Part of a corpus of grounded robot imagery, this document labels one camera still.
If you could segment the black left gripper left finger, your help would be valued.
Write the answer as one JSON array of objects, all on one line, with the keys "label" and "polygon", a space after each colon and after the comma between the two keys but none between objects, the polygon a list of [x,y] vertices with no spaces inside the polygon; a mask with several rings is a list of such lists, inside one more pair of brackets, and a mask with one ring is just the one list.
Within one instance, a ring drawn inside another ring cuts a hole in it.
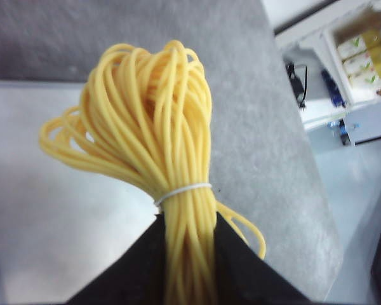
[{"label": "black left gripper left finger", "polygon": [[165,223],[161,214],[115,263],[67,304],[162,304]]}]

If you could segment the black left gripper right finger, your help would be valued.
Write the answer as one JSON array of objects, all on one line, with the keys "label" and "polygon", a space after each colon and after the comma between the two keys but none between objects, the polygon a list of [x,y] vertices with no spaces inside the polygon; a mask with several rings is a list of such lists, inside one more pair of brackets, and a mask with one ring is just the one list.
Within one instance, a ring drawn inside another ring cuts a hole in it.
[{"label": "black left gripper right finger", "polygon": [[217,213],[215,274],[219,304],[310,304],[299,289],[260,259]]}]

